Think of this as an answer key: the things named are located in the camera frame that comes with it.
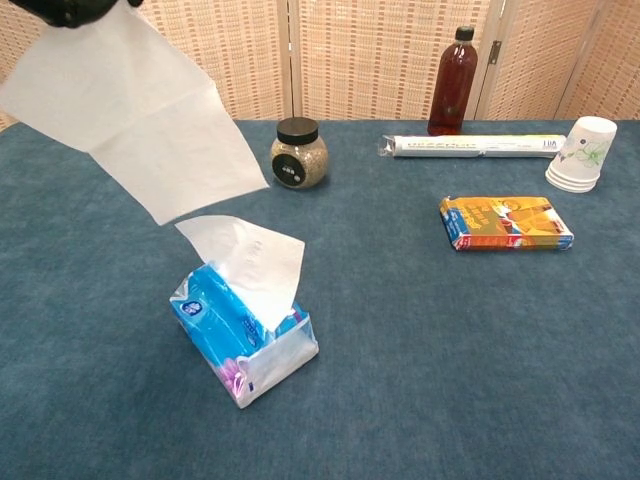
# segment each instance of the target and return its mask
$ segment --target white tissue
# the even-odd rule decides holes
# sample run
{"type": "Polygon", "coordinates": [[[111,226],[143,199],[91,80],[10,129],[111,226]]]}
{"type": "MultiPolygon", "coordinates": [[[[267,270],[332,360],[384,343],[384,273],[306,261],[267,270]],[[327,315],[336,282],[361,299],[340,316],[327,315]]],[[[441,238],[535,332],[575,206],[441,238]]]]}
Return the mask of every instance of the white tissue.
{"type": "Polygon", "coordinates": [[[267,187],[213,80],[124,0],[96,23],[47,27],[0,107],[90,153],[159,224],[267,187]]]}
{"type": "Polygon", "coordinates": [[[176,227],[260,323],[275,331],[295,299],[304,242],[224,215],[195,217],[176,227]]]}

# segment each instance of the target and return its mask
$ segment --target jar lid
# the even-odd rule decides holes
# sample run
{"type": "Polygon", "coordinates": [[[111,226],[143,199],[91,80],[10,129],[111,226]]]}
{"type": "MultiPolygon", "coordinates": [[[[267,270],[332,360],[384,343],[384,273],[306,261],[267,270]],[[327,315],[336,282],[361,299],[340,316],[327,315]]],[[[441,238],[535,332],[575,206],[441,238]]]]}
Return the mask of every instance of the jar lid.
{"type": "Polygon", "coordinates": [[[285,118],[277,130],[278,140],[287,145],[306,145],[318,138],[318,122],[306,117],[285,118]]]}

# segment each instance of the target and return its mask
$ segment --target bottle cap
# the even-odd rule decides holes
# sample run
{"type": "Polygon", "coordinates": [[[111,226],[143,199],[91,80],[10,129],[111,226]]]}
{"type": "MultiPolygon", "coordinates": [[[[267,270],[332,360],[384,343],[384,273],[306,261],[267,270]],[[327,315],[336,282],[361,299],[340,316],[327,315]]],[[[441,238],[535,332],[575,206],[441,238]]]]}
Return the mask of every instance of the bottle cap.
{"type": "Polygon", "coordinates": [[[460,40],[463,42],[470,42],[473,40],[473,27],[458,27],[456,30],[456,40],[460,40]]]}

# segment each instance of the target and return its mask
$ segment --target tissue box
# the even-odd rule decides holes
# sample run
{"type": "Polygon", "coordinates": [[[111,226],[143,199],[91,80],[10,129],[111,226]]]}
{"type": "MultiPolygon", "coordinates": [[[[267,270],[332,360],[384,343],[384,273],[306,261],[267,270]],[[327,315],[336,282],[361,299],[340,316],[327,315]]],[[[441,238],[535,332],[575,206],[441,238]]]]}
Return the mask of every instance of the tissue box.
{"type": "Polygon", "coordinates": [[[170,303],[187,335],[240,408],[319,350],[311,318],[297,304],[278,328],[270,331],[210,264],[192,272],[170,303]]]}

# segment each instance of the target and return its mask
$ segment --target jar label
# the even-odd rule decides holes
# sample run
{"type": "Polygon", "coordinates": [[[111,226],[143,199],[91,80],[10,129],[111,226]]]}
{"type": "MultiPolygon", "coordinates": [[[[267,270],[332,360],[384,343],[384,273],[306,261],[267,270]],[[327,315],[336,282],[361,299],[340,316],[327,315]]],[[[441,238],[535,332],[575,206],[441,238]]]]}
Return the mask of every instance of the jar label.
{"type": "Polygon", "coordinates": [[[286,153],[276,155],[273,158],[272,167],[278,180],[290,187],[297,187],[307,176],[300,161],[286,153]]]}

